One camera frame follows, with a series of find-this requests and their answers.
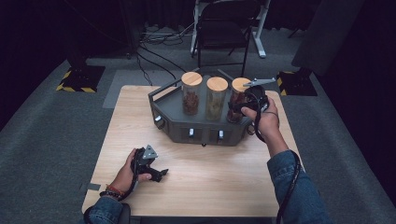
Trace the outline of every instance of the black base with hazard stripe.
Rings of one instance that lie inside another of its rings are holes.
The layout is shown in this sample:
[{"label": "black base with hazard stripe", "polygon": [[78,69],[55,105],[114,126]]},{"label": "black base with hazard stripe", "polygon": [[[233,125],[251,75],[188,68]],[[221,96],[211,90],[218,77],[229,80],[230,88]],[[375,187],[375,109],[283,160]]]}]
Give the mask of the black base with hazard stripe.
[{"label": "black base with hazard stripe", "polygon": [[82,70],[69,68],[56,91],[85,91],[97,92],[97,85],[103,72],[104,66],[87,65]]},{"label": "black base with hazard stripe", "polygon": [[318,96],[311,79],[298,72],[279,72],[276,75],[280,95]]}]

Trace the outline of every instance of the denim sleeve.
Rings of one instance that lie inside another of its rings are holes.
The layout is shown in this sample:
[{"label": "denim sleeve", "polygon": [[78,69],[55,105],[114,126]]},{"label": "denim sleeve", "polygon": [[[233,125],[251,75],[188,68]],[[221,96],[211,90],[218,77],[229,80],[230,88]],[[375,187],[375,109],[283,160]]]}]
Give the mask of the denim sleeve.
[{"label": "denim sleeve", "polygon": [[[295,160],[290,150],[276,154],[267,162],[273,181],[276,200],[282,203],[293,178]],[[283,214],[283,223],[332,223],[317,189],[302,169],[289,203]]]},{"label": "denim sleeve", "polygon": [[93,224],[117,224],[122,210],[122,204],[108,197],[101,197],[90,212]]}]

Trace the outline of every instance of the bamboo lid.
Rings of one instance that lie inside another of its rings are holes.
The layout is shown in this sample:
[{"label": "bamboo lid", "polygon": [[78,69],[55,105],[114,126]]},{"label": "bamboo lid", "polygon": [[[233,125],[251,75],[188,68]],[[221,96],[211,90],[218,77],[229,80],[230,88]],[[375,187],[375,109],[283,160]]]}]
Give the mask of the bamboo lid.
[{"label": "bamboo lid", "polygon": [[250,80],[245,77],[238,77],[233,80],[233,89],[238,92],[244,92],[248,89],[244,84],[248,83]]},{"label": "bamboo lid", "polygon": [[187,86],[194,87],[201,84],[202,77],[198,73],[188,72],[183,74],[183,76],[181,77],[181,81]]},{"label": "bamboo lid", "polygon": [[227,81],[222,77],[212,77],[206,82],[206,85],[212,91],[225,91],[228,87]]}]

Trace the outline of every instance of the jar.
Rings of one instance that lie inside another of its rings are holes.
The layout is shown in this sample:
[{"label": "jar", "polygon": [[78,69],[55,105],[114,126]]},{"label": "jar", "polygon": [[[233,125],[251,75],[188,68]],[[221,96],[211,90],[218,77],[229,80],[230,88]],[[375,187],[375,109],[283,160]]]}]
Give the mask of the jar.
[{"label": "jar", "polygon": [[[245,77],[238,77],[233,80],[233,91],[231,92],[230,103],[242,104],[246,102],[245,90],[248,89],[248,87],[245,87],[244,84],[249,81],[250,80]],[[241,113],[235,113],[232,109],[228,110],[227,120],[230,123],[238,123],[241,121],[242,117],[243,115]]]},{"label": "jar", "polygon": [[205,118],[218,120],[222,114],[228,83],[222,77],[211,77],[207,82]]},{"label": "jar", "polygon": [[183,89],[183,111],[187,115],[196,115],[199,105],[199,88],[202,76],[195,72],[188,72],[181,77]]}]

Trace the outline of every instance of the person's left hand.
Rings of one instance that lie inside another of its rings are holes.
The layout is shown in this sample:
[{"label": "person's left hand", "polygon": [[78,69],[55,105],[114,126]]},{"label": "person's left hand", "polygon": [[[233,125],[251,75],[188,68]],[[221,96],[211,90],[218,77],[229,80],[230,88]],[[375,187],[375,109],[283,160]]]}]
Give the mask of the person's left hand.
[{"label": "person's left hand", "polygon": [[[131,162],[134,159],[135,152],[136,152],[136,148],[134,148],[134,150],[132,150],[132,152],[129,154],[125,164],[121,167],[121,169],[117,173],[116,178],[111,183],[111,186],[114,187],[115,189],[118,189],[122,192],[126,192],[131,187],[132,179],[134,177],[134,172],[132,172],[131,169]],[[151,179],[151,174],[141,174],[138,177],[139,182],[150,179]]]}]

